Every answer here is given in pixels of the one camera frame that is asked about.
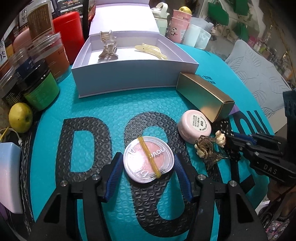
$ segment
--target pink paper cup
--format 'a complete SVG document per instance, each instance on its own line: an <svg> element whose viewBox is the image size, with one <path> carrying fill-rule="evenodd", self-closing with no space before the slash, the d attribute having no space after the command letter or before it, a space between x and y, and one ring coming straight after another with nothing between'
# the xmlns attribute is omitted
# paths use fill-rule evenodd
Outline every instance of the pink paper cup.
<svg viewBox="0 0 296 241"><path fill-rule="evenodd" d="M177 18L172 18L168 38L171 41L180 44L183 40L188 25L189 22Z"/></svg>
<svg viewBox="0 0 296 241"><path fill-rule="evenodd" d="M192 15L186 12L182 12L179 10L174 10L173 11L173 18L177 18L177 19L181 19L184 20L186 22L190 22Z"/></svg>

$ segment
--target gold box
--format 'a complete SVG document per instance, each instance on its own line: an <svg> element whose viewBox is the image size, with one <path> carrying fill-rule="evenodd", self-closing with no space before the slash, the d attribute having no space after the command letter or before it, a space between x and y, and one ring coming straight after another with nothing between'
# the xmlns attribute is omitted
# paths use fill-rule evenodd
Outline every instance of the gold box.
<svg viewBox="0 0 296 241"><path fill-rule="evenodd" d="M226 118L235 103L229 95L195 74L180 73L177 91L194 104L211 122Z"/></svg>

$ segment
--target paper cup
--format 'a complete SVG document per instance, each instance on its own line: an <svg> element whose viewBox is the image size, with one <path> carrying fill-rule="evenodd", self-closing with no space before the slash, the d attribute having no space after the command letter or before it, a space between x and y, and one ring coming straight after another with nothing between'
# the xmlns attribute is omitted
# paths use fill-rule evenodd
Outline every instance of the paper cup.
<svg viewBox="0 0 296 241"><path fill-rule="evenodd" d="M211 38L211 34L201 28L200 34L196 40L195 48L205 49L209 40Z"/></svg>
<svg viewBox="0 0 296 241"><path fill-rule="evenodd" d="M190 23L184 35L183 44L194 47L201 29L201 27Z"/></svg>
<svg viewBox="0 0 296 241"><path fill-rule="evenodd" d="M188 25L189 22L177 18L172 18L168 38L171 41L180 44L183 40Z"/></svg>
<svg viewBox="0 0 296 241"><path fill-rule="evenodd" d="M189 13L182 12L182 11L179 11L179 10L174 10L173 11L173 18L177 18L177 19L181 19L181 20L186 21L186 22L190 22L191 17L192 17L192 15L189 14Z"/></svg>

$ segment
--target green jar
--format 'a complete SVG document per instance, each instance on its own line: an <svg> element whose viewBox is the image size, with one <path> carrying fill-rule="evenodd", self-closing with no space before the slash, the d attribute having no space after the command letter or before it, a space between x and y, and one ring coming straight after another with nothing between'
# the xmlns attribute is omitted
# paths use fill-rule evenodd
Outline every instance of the green jar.
<svg viewBox="0 0 296 241"><path fill-rule="evenodd" d="M59 94L59 86L44 59L36 62L33 71L17 85L38 111L48 107Z"/></svg>

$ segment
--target green label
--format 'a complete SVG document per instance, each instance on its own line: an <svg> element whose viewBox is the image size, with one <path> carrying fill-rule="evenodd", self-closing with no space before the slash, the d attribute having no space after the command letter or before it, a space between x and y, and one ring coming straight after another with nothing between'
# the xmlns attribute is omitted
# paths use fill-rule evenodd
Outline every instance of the green label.
<svg viewBox="0 0 296 241"><path fill-rule="evenodd" d="M59 93L59 87L50 73L45 80L31 93L26 94L26 100L37 110L48 107Z"/></svg>

